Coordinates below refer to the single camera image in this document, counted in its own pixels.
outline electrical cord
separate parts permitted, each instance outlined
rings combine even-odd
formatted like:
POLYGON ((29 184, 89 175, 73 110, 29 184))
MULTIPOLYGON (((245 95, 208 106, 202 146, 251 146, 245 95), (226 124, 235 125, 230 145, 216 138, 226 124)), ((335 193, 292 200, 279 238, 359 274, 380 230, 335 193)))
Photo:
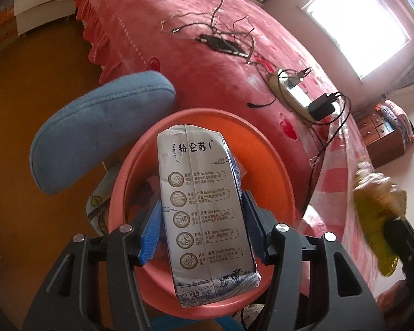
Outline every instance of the electrical cord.
POLYGON ((244 16, 243 18, 240 18, 240 19, 238 19, 238 20, 233 21, 233 24, 232 24, 232 29, 233 29, 233 32, 235 32, 235 29, 234 29, 235 24, 236 24, 237 22, 239 22, 239 21, 245 20, 246 18, 248 18, 248 15, 247 15, 247 16, 244 16))
POLYGON ((320 139, 320 136, 317 134, 316 130, 313 128, 313 126, 310 126, 310 129, 313 131, 314 135, 316 136, 316 138, 319 140, 320 145, 323 147, 323 142, 322 139, 320 139))
MULTIPOLYGON (((298 73, 296 70, 292 70, 292 69, 285 69, 285 70, 282 70, 280 73, 283 73, 283 72, 287 72, 287 71, 292 71, 292 72, 294 72, 294 73, 298 73)), ((265 81, 265 79, 263 78, 263 80, 264 80, 264 82, 265 82, 265 84, 267 85, 267 87, 269 88, 269 89, 271 89, 270 88, 270 85, 269 85, 269 83, 267 82, 267 81, 265 81)), ((247 107, 249 107, 249 108, 254 108, 254 109, 256 109, 256 108, 263 108, 263 107, 268 107, 268 106, 271 106, 276 100, 277 100, 278 98, 275 96, 275 98, 274 98, 274 100, 272 100, 270 103, 265 103, 265 104, 263 104, 263 105, 255 105, 254 103, 251 103, 251 102, 248 102, 247 103, 247 107)))
POLYGON ((252 35, 250 35, 250 32, 221 32, 218 31, 217 34, 218 35, 246 35, 246 37, 250 37, 251 41, 252 41, 252 46, 250 47, 250 52, 248 53, 248 57, 245 60, 246 64, 250 63, 250 59, 253 56, 253 52, 255 50, 255 39, 253 38, 252 35))
MULTIPOLYGON (((290 69, 290 68, 288 68, 288 69, 284 69, 284 70, 281 70, 280 72, 278 72, 278 88, 279 88, 279 91, 280 91, 280 93, 281 93, 281 96, 283 97, 283 99, 284 99, 284 101, 285 101, 285 103, 288 105, 288 107, 290 108, 290 109, 292 109, 293 111, 295 110, 294 108, 293 108, 293 106, 288 102, 288 100, 285 98, 285 96, 284 96, 284 92, 283 92, 283 89, 282 89, 282 87, 281 87, 281 82, 279 81, 279 78, 281 77, 281 74, 282 73, 284 73, 284 72, 294 72, 294 74, 292 74, 292 75, 290 75, 289 77, 290 78, 294 78, 294 77, 296 77, 298 80, 300 80, 300 79, 302 79, 302 78, 304 78, 304 77, 306 77, 306 76, 308 76, 309 74, 310 74, 310 72, 311 72, 311 67, 308 67, 308 68, 305 68, 304 70, 302 70, 302 71, 296 71, 296 70, 293 70, 293 69, 290 69)), ((332 94, 329 94, 329 96, 328 96, 328 98, 330 99, 330 100, 332 100, 332 101, 335 101, 338 97, 340 97, 340 96, 342 96, 343 94, 341 93, 341 92, 336 92, 336 93, 332 93, 332 94)), ((254 103, 247 103, 247 106, 249 107, 249 108, 262 108, 262 107, 267 107, 267 106, 270 106, 271 104, 273 104, 275 101, 276 101, 276 99, 277 99, 277 97, 275 97, 275 99, 273 100, 273 101, 271 101, 270 103, 266 103, 266 104, 264 104, 264 105, 255 105, 254 103)), ((328 126, 328 125, 330 125, 331 123, 333 123, 333 122, 335 122, 335 121, 337 121, 340 117, 341 117, 341 115, 343 114, 343 112, 345 111, 345 103, 343 104, 343 107, 342 107, 342 110, 340 111, 340 113, 339 113, 339 115, 338 116, 336 116, 334 119, 332 119, 332 120, 330 120, 329 122, 323 122, 323 123, 321 123, 321 122, 316 122, 316 121, 314 121, 314 120, 310 120, 310 119, 308 119, 308 118, 306 118, 306 117, 304 117, 304 116, 302 116, 301 115, 301 118, 302 119, 304 119, 304 120, 306 120, 307 122, 309 122, 309 123, 311 123, 311 124, 316 124, 317 126, 328 126)))
MULTIPOLYGON (((265 64, 263 64, 262 62, 253 61, 253 62, 250 62, 249 64, 250 64, 250 65, 255 65, 255 66, 257 66, 257 65, 262 65, 262 66, 264 66, 264 68, 265 68, 268 72, 270 72, 270 71, 268 70, 267 66, 266 66, 265 64)), ((268 89, 270 89, 270 85, 269 85, 268 81, 264 78, 264 76, 261 74, 261 71, 259 71, 259 69, 258 69, 257 67, 255 67, 255 68, 256 68, 256 71, 259 73, 259 76, 260 76, 260 77, 262 78, 262 80, 265 82, 265 85, 268 87, 268 89)), ((250 102, 248 102, 248 103, 247 103, 247 106, 248 106, 249 108, 261 108, 261 107, 267 107, 267 106, 272 105, 272 104, 273 104, 276 100, 277 100, 277 98, 275 97, 275 98, 274 98, 274 100, 272 100, 270 103, 266 103, 265 105, 255 105, 254 103, 250 103, 250 102)))
POLYGON ((247 331, 247 326, 245 326, 245 322, 244 322, 244 309, 245 308, 241 309, 241 325, 244 328, 244 330, 247 331))
POLYGON ((347 122, 347 120, 348 120, 348 118, 350 117, 350 114, 351 114, 351 100, 350 100, 350 98, 348 96, 345 96, 342 93, 340 94, 340 97, 342 97, 344 99, 344 105, 343 105, 343 109, 342 109, 342 112, 341 112, 340 116, 342 115, 342 113, 343 113, 343 111, 345 109, 345 106, 347 105, 347 102, 349 103, 348 113, 347 113, 347 116, 345 117, 345 119, 341 122, 340 126, 336 129, 336 131, 334 131, 334 133, 331 136, 331 138, 327 141, 327 143, 324 146, 322 146, 322 148, 317 153, 317 155, 312 158, 314 160, 314 163, 313 163, 312 168, 311 168, 310 179, 309 179, 309 182, 308 182, 308 190, 307 190, 306 198, 305 198, 305 201, 304 201, 304 205, 302 207, 302 211, 304 213, 305 213, 305 211, 306 211, 306 209, 308 207, 308 203, 309 203, 309 201, 311 199, 311 195, 310 194, 311 194, 311 186, 312 186, 313 173, 314 173, 314 169, 316 167, 316 164, 319 161, 319 157, 327 149, 327 147, 334 140, 334 138, 336 138, 336 136, 338 135, 339 131, 345 125, 345 123, 347 122))
POLYGON ((171 33, 177 33, 179 31, 181 31, 183 28, 186 28, 186 27, 189 27, 189 26, 194 26, 194 25, 205 25, 205 26, 210 28, 212 33, 216 33, 216 28, 214 26, 210 26, 208 23, 205 23, 205 22, 191 22, 189 24, 185 24, 185 25, 182 25, 180 27, 174 28, 171 31, 171 33))

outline wooden dresser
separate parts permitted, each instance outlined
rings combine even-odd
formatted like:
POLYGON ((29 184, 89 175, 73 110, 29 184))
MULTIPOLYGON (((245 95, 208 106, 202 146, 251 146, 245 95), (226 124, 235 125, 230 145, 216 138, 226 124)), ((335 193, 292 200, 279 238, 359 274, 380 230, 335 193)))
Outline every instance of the wooden dresser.
POLYGON ((405 154, 400 131, 385 123, 374 107, 354 116, 374 168, 381 167, 405 154))

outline power strip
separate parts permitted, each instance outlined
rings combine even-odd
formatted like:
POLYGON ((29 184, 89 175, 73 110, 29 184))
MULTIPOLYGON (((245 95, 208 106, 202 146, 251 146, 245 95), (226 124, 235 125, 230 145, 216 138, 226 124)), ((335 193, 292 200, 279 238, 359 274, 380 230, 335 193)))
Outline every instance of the power strip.
POLYGON ((314 118, 308 112, 308 106, 312 100, 307 96, 304 90, 289 80, 286 72, 279 74, 281 70, 268 75, 268 84, 276 98, 288 109, 292 109, 302 120, 306 126, 311 126, 310 121, 314 118))

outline window frame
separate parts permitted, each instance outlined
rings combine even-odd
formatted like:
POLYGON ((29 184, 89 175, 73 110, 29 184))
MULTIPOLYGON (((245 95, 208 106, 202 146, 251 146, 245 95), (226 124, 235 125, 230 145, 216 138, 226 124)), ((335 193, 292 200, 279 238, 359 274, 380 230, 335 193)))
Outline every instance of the window frame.
POLYGON ((378 66, 374 67, 374 69, 372 69, 371 71, 369 71, 368 73, 365 73, 363 75, 360 75, 353 67, 353 65, 351 64, 349 58, 344 54, 344 52, 342 51, 342 48, 340 46, 340 44, 337 42, 337 40, 330 34, 330 32, 321 24, 319 23, 318 20, 316 20, 313 15, 311 13, 309 13, 307 10, 308 8, 315 2, 316 0, 310 0, 308 1, 302 8, 301 10, 331 39, 331 41, 337 46, 338 50, 340 51, 340 53, 345 57, 345 59, 347 60, 348 64, 351 66, 351 68, 354 70, 354 73, 358 76, 358 78, 360 80, 362 80, 363 78, 365 78, 366 76, 370 75, 372 72, 374 72, 377 68, 379 68, 380 66, 382 66, 384 63, 386 63, 387 61, 389 61, 389 59, 391 59, 392 57, 394 57, 400 50, 402 50, 403 48, 405 48, 405 46, 407 46, 410 42, 411 42, 411 37, 409 35, 408 30, 405 28, 404 24, 399 20, 399 18, 396 16, 396 14, 390 9, 390 7, 383 1, 383 0, 376 0, 386 11, 388 11, 388 13, 392 16, 392 18, 394 19, 395 23, 399 25, 402 33, 405 35, 406 38, 406 42, 404 44, 402 44, 395 52, 393 55, 391 55, 387 60, 383 61, 381 64, 379 64, 378 66))

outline cow illustration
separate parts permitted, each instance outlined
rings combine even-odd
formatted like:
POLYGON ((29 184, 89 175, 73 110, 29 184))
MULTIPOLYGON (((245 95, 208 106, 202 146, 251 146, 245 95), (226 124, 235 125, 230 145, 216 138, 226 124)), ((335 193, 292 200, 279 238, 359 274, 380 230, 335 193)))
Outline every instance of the cow illustration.
POLYGON ((219 281, 221 282, 221 287, 226 287, 231 281, 238 281, 239 280, 239 272, 241 269, 233 270, 230 275, 221 276, 219 281))

